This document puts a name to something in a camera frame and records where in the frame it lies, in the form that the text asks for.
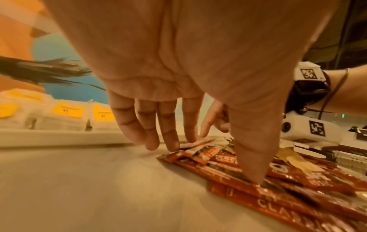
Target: black cord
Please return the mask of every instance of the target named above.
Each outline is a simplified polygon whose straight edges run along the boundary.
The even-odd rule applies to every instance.
[[[326,97],[324,104],[321,107],[320,113],[318,114],[318,120],[321,120],[322,113],[325,110],[326,105],[329,103],[329,101],[334,97],[336,92],[340,89],[340,87],[344,84],[344,82],[347,80],[350,72],[350,68],[346,68],[346,73],[342,77],[342,79],[339,81],[335,89]]]

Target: forearm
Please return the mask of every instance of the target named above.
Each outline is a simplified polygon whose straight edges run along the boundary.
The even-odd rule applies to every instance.
[[[333,91],[342,77],[346,74],[345,70],[325,71],[331,81]],[[310,109],[320,110],[325,99],[311,106]],[[367,116],[367,65],[352,68],[349,76],[334,97],[328,102],[324,111]]]

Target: human palm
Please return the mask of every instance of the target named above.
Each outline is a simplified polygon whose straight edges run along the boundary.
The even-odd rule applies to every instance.
[[[278,149],[293,70],[337,2],[45,1],[105,83],[129,139],[156,149],[157,113],[167,148],[177,149],[174,111],[182,97],[185,135],[195,141],[207,92],[228,105],[239,164],[255,182]]]

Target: white table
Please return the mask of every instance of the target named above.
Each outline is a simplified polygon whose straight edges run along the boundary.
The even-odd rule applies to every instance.
[[[291,232],[143,147],[0,149],[0,231]]]

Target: black and white square marker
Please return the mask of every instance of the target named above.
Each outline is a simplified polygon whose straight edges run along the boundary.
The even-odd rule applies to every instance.
[[[300,68],[303,78],[317,79],[317,76],[312,68]]]
[[[326,136],[324,124],[321,122],[310,121],[310,132],[313,135]]]

